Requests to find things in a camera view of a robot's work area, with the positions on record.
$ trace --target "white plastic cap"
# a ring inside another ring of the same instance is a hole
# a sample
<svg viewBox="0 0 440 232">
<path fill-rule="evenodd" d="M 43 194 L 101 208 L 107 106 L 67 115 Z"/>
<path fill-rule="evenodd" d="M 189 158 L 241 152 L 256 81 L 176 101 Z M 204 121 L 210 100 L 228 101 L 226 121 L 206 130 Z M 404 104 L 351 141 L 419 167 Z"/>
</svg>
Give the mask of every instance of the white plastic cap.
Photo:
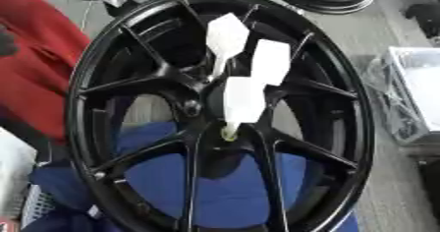
<svg viewBox="0 0 440 232">
<path fill-rule="evenodd" d="M 252 78 L 230 77 L 224 91 L 227 134 L 232 137 L 242 123 L 255 123 L 266 107 L 264 85 Z"/>
<path fill-rule="evenodd" d="M 213 77 L 220 76 L 228 59 L 245 50 L 249 29 L 234 14 L 229 13 L 208 24 L 206 45 L 216 55 Z"/>
<path fill-rule="evenodd" d="M 252 58 L 253 79 L 271 86 L 279 86 L 291 68 L 289 44 L 261 39 Z"/>
</svg>

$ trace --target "rim lip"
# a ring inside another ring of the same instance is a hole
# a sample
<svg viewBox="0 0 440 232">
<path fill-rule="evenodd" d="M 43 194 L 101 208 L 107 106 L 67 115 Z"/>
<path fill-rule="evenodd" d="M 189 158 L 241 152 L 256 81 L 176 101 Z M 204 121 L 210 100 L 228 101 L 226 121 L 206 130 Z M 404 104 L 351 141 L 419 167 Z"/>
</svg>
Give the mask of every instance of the rim lip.
<svg viewBox="0 0 440 232">
<path fill-rule="evenodd" d="M 83 144 L 83 141 L 81 139 L 81 134 L 78 132 L 77 128 L 77 118 L 78 118 L 78 108 L 77 108 L 77 99 L 78 99 L 78 90 L 81 87 L 81 84 L 83 82 L 84 77 L 87 76 L 86 72 L 89 70 L 89 60 L 95 58 L 97 55 L 96 52 L 99 50 L 102 51 L 102 45 L 105 43 L 106 37 L 110 33 L 114 33 L 114 29 L 118 27 L 118 25 L 122 22 L 131 21 L 138 19 L 139 17 L 142 17 L 142 19 L 146 18 L 148 16 L 148 12 L 151 12 L 151 10 L 155 10 L 157 6 L 166 5 L 169 2 L 172 2 L 175 0 L 150 0 L 145 3 L 142 3 L 134 10 L 130 11 L 130 13 L 127 13 L 123 16 L 120 16 L 116 20 L 114 20 L 112 23 L 110 23 L 106 28 L 104 28 L 100 34 L 95 38 L 95 40 L 90 44 L 90 46 L 86 49 L 86 51 L 83 53 L 82 58 L 80 59 L 74 74 L 71 77 L 69 92 L 68 92 L 68 100 L 66 103 L 66 111 L 65 111 L 65 118 L 66 118 L 66 134 L 67 134 L 67 140 L 69 142 L 68 147 L 70 148 L 70 153 L 74 159 L 74 167 L 79 172 L 81 178 L 87 183 L 87 187 L 90 189 L 91 193 L 94 196 L 94 199 L 97 201 L 99 207 L 107 214 L 109 215 L 118 225 L 123 227 L 124 229 L 128 231 L 160 231 L 156 227 L 153 227 L 151 225 L 147 225 L 145 222 L 139 221 L 136 218 L 133 218 L 130 216 L 132 212 L 129 215 L 124 214 L 124 217 L 119 215 L 114 215 L 114 211 L 110 210 L 117 205 L 113 204 L 113 207 L 110 207 L 110 203 L 107 203 L 107 199 L 101 195 L 101 192 L 103 188 L 98 187 L 96 184 L 96 180 L 93 175 L 89 174 L 88 169 L 86 168 L 85 164 L 82 162 L 83 156 L 81 152 L 81 147 Z M 347 195 L 344 196 L 341 200 L 341 203 L 339 206 L 335 209 L 331 209 L 331 215 L 326 217 L 326 219 L 321 219 L 316 221 L 316 219 L 313 220 L 314 223 L 312 225 L 307 225 L 304 229 L 304 231 L 331 231 L 335 228 L 352 210 L 353 205 L 358 201 L 360 194 L 364 188 L 364 185 L 367 181 L 369 172 L 371 170 L 372 166 L 372 158 L 373 158 L 373 146 L 374 146 L 374 126 L 373 126 L 373 119 L 372 119 L 372 113 L 371 108 L 369 105 L 369 100 L 367 97 L 367 94 L 365 92 L 365 89 L 360 81 L 360 78 L 347 59 L 347 57 L 342 53 L 341 50 L 336 46 L 333 41 L 330 40 L 330 38 L 317 26 L 312 24 L 309 20 L 306 18 L 296 14 L 293 11 L 288 10 L 287 8 L 283 7 L 280 4 L 277 4 L 275 2 L 269 1 L 269 0 L 250 0 L 254 2 L 258 2 L 259 4 L 264 4 L 270 7 L 278 8 L 278 11 L 284 11 L 284 13 L 289 13 L 291 17 L 297 17 L 298 20 L 300 20 L 300 23 L 303 26 L 306 26 L 308 29 L 312 29 L 314 33 L 317 33 L 319 36 L 319 46 L 321 48 L 324 48 L 326 52 L 331 53 L 329 57 L 332 57 L 331 59 L 338 60 L 339 68 L 342 68 L 344 70 L 344 73 L 347 74 L 348 80 L 345 79 L 345 82 L 353 87 L 358 95 L 358 106 L 356 114 L 359 114 L 362 119 L 362 133 L 360 134 L 361 139 L 363 141 L 362 148 L 363 148 L 363 157 L 358 162 L 358 171 L 357 173 L 351 178 L 350 182 L 346 181 L 346 186 L 348 186 L 347 190 L 344 190 L 341 188 L 340 192 L 348 191 Z"/>
<path fill-rule="evenodd" d="M 283 1 L 295 7 L 308 10 L 310 12 L 329 14 L 329 15 L 346 15 L 346 14 L 354 13 L 368 7 L 374 2 L 374 0 L 360 0 L 354 2 L 349 6 L 347 6 L 346 4 L 341 4 L 338 6 L 330 2 L 328 3 L 328 5 L 317 4 L 313 0 L 283 0 Z"/>
</svg>

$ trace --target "blue fabric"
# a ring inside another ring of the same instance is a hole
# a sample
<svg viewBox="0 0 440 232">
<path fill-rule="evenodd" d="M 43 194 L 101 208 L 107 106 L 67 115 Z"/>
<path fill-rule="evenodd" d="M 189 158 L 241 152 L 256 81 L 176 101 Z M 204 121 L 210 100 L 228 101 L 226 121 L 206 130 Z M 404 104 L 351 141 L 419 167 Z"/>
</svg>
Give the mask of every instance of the blue fabric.
<svg viewBox="0 0 440 232">
<path fill-rule="evenodd" d="M 172 123 L 151 123 L 128 130 L 119 139 L 117 153 L 134 151 L 175 131 Z M 295 203 L 302 186 L 305 160 L 302 157 L 278 154 L 277 166 L 282 171 L 286 206 L 290 206 Z M 39 168 L 31 175 L 31 180 L 42 186 L 44 191 L 53 194 L 59 203 L 87 211 L 92 205 L 91 198 L 75 173 L 69 171 L 70 169 L 56 166 Z M 126 177 L 149 203 L 171 216 L 179 217 L 184 201 L 184 172 L 184 160 L 175 154 L 141 163 L 127 171 Z M 236 228 L 263 223 L 267 219 L 269 205 L 264 185 L 256 164 L 250 157 L 245 157 L 239 168 L 225 178 L 199 178 L 198 181 L 196 224 Z M 96 231 L 108 229 L 107 226 Z M 357 232 L 355 218 L 351 216 L 339 231 Z"/>
</svg>

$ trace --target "gray floor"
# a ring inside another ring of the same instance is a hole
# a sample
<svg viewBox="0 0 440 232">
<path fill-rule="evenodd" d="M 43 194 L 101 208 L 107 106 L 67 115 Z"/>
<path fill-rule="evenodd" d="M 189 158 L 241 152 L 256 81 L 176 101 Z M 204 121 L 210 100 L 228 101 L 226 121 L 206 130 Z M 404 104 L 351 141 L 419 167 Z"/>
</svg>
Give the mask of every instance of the gray floor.
<svg viewBox="0 0 440 232">
<path fill-rule="evenodd" d="M 111 20 L 99 2 L 47 1 L 63 11 L 91 37 Z M 383 53 L 390 45 L 429 46 L 415 22 L 404 20 L 400 15 L 400 10 L 407 2 L 376 0 L 365 10 L 347 16 L 304 15 L 334 39 L 361 73 L 373 56 Z M 89 13 L 85 20 L 87 8 Z M 141 113 L 134 111 L 132 114 L 137 118 Z M 374 167 L 356 208 L 360 231 L 439 231 L 420 186 L 415 163 L 400 152 L 401 148 L 390 140 L 380 122 L 376 123 Z"/>
</svg>

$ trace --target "red cloth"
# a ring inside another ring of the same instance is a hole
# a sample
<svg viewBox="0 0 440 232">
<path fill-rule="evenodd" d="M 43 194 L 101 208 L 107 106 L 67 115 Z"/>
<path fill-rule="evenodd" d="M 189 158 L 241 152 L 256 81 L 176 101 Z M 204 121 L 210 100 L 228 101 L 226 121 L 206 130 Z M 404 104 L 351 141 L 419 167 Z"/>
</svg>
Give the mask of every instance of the red cloth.
<svg viewBox="0 0 440 232">
<path fill-rule="evenodd" d="M 69 77 L 89 40 L 42 0 L 0 4 L 0 24 L 19 48 L 0 57 L 0 107 L 62 144 Z"/>
</svg>

